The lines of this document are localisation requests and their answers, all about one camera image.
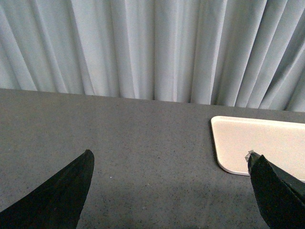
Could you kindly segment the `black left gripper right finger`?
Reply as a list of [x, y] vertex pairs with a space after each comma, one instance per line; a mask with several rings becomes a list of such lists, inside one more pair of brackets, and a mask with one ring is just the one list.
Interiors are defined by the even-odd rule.
[[305, 184], [253, 150], [245, 156], [260, 214], [271, 229], [305, 227]]

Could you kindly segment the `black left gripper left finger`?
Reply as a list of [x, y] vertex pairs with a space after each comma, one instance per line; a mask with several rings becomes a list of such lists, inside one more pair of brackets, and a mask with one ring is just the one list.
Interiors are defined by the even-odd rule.
[[91, 185], [94, 155], [83, 154], [0, 213], [2, 229], [75, 229]]

